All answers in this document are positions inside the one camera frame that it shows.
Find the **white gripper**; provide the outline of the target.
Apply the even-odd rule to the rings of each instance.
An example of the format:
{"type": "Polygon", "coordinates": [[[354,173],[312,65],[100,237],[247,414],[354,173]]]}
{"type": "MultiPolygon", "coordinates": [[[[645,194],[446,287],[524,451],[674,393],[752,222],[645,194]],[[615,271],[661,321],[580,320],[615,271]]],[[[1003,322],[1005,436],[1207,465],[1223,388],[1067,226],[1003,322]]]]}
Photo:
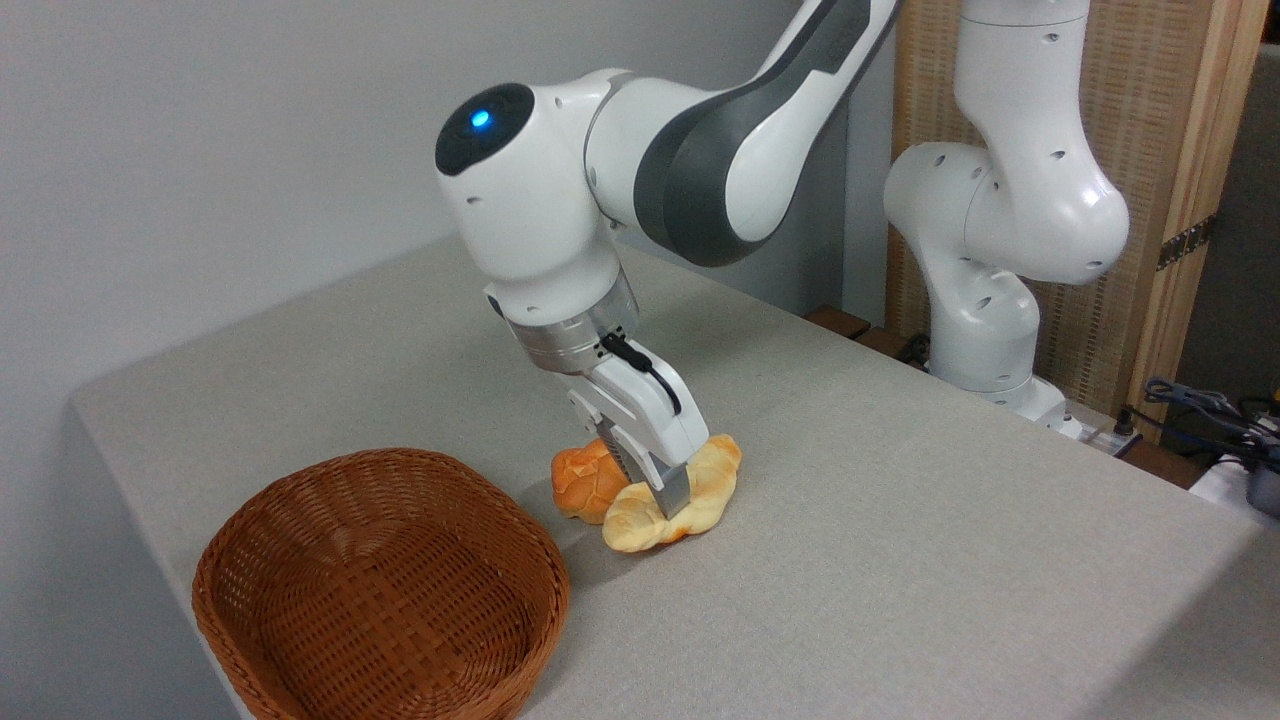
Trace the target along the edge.
{"type": "Polygon", "coordinates": [[[649,348],[634,350],[652,363],[649,372],[607,355],[589,372],[567,377],[570,398],[628,482],[649,486],[662,514],[673,520],[690,502],[687,466],[709,433],[681,375],[649,348]]]}

